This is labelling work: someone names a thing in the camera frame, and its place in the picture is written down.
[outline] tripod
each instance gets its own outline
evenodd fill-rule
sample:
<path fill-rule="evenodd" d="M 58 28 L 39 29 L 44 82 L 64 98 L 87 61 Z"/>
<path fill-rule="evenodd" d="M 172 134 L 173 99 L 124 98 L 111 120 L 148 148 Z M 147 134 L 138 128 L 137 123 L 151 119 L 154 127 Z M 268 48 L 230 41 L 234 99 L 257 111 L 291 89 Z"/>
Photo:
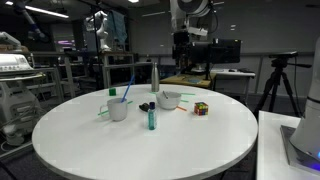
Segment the tripod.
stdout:
<path fill-rule="evenodd" d="M 291 101 L 294 113 L 297 117 L 299 116 L 297 106 L 296 106 L 294 99 L 293 99 L 293 96 L 292 96 L 292 89 L 291 89 L 289 80 L 287 78 L 287 74 L 283 72 L 283 68 L 287 67 L 287 65 L 288 65 L 287 61 L 288 61 L 288 58 L 286 58 L 286 57 L 280 57 L 280 58 L 272 61 L 272 67 L 275 67 L 275 70 L 271 74 L 271 77 L 267 80 L 264 91 L 263 91 L 263 95 L 262 95 L 256 109 L 254 110 L 254 115 L 256 117 L 259 114 L 259 110 L 261 110 L 262 107 L 264 106 L 264 103 L 266 102 L 267 97 L 268 97 L 271 89 L 272 89 L 272 96 L 271 96 L 271 102 L 270 102 L 270 106 L 269 106 L 269 112 L 273 111 L 274 102 L 276 100 L 277 90 L 278 90 L 278 86 L 280 85 L 281 77 L 283 78 L 283 83 L 285 85 L 287 94 L 290 97 L 290 101 Z"/>

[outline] floor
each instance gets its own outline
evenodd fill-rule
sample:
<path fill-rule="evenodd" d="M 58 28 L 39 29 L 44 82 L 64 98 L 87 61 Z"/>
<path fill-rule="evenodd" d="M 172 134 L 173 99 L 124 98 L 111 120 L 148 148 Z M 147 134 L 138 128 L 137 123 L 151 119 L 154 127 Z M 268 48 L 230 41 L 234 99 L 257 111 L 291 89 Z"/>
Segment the floor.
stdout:
<path fill-rule="evenodd" d="M 250 95 L 248 101 L 248 107 L 250 110 L 254 110 L 260 99 L 259 95 Z M 263 110 L 268 109 L 269 100 L 266 102 Z M 305 100 L 300 100 L 300 107 L 304 109 Z M 274 112 L 294 116 L 291 103 L 288 98 L 278 97 L 276 99 Z M 255 150 L 252 150 L 247 157 L 245 157 L 237 165 L 229 169 L 224 173 L 207 178 L 207 180 L 251 180 L 254 177 L 254 167 L 255 167 Z M 53 173 L 51 170 L 47 169 L 36 157 L 33 150 L 26 151 L 5 159 L 3 163 L 7 168 L 12 171 L 12 173 L 19 180 L 64 180 L 65 178 Z M 10 180 L 10 177 L 6 172 L 0 168 L 0 179 Z"/>

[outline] desk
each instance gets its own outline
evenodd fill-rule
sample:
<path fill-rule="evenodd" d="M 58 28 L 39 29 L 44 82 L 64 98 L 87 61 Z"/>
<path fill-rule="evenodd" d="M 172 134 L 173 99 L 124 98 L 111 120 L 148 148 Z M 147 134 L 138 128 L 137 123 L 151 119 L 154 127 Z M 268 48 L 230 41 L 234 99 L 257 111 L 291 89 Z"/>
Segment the desk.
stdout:
<path fill-rule="evenodd" d="M 320 180 L 320 176 L 288 164 L 280 126 L 296 128 L 300 118 L 259 112 L 257 180 Z"/>
<path fill-rule="evenodd" d="M 254 78 L 256 76 L 255 73 L 243 73 L 243 72 L 229 72 L 229 69 L 213 69 L 211 70 L 211 74 L 214 73 L 216 75 L 223 75 L 223 76 L 237 76 L 237 77 L 243 77 L 246 78 L 246 86 L 244 90 L 244 103 L 247 106 L 248 105 L 248 95 L 249 95 L 249 87 L 250 87 L 250 79 Z M 214 88 L 215 90 L 216 86 L 216 78 L 214 80 Z"/>
<path fill-rule="evenodd" d="M 201 79 L 200 83 L 195 84 L 195 83 L 190 83 L 188 82 L 187 78 L 198 78 Z M 193 76 L 193 75 L 185 75 L 185 74 L 180 74 L 180 75 L 175 75 L 168 77 L 166 79 L 160 80 L 161 84 L 177 84 L 177 85 L 184 85 L 184 86 L 192 86 L 192 87 L 200 87 L 200 88 L 206 88 L 210 89 L 211 85 L 211 80 L 203 80 L 205 79 L 205 75 L 203 76 Z"/>
<path fill-rule="evenodd" d="M 126 87 L 117 88 L 122 97 Z M 180 93 L 179 106 L 157 109 L 158 127 L 147 129 L 147 114 L 139 104 L 156 101 L 151 85 L 132 85 L 128 117 L 112 122 L 98 117 L 110 97 L 108 89 L 86 94 L 47 113 L 32 134 L 40 160 L 69 179 L 204 179 L 239 162 L 251 150 L 258 126 L 250 110 L 238 101 L 206 89 L 160 85 Z M 209 105 L 208 116 L 192 113 L 194 102 Z"/>

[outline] white bowl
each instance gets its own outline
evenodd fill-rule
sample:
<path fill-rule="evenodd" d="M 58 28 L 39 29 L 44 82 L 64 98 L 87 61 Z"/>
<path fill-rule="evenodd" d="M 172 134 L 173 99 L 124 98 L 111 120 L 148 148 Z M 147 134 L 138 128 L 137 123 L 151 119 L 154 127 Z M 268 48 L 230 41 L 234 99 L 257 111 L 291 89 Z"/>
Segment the white bowl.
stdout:
<path fill-rule="evenodd" d="M 170 92 L 170 91 L 165 91 L 165 93 L 168 99 L 163 94 L 163 91 L 157 93 L 158 104 L 163 109 L 168 109 L 168 110 L 175 109 L 181 101 L 181 94 L 176 92 Z"/>

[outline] metal water bottle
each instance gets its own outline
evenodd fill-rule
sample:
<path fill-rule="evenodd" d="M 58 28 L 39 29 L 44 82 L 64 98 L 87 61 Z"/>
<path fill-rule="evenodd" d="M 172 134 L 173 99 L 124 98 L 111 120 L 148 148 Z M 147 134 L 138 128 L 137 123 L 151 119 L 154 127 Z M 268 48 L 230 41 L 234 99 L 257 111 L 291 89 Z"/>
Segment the metal water bottle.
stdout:
<path fill-rule="evenodd" d="M 157 63 L 153 63 L 152 74 L 151 74 L 151 91 L 159 91 L 159 72 L 157 68 Z"/>

